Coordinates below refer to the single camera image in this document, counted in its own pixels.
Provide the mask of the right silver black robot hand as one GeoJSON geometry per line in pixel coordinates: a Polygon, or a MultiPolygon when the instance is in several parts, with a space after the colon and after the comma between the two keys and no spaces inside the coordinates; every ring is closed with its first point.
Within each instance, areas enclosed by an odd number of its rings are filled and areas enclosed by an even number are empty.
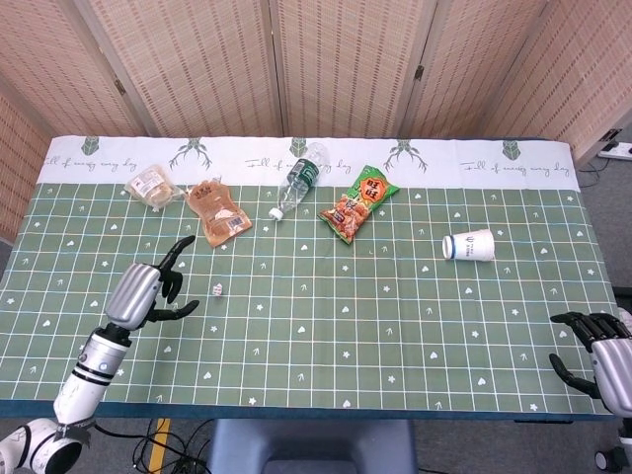
{"type": "Polygon", "coordinates": [[[620,418],[631,417],[631,332],[624,323],[608,313],[583,314],[569,311],[553,315],[550,321],[565,324],[588,352],[593,381],[572,374],[555,354],[550,363],[558,377],[620,418]]]}

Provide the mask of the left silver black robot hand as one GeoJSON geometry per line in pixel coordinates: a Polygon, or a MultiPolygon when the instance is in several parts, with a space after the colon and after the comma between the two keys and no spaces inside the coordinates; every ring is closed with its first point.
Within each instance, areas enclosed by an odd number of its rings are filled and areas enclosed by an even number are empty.
{"type": "Polygon", "coordinates": [[[156,297],[161,292],[168,304],[174,302],[184,278],[181,273],[173,271],[173,266],[195,240],[195,235],[179,240],[158,265],[132,264],[108,299],[105,313],[109,321],[132,332],[147,322],[176,321],[194,312],[198,308],[198,300],[178,309],[157,309],[156,297]]]}

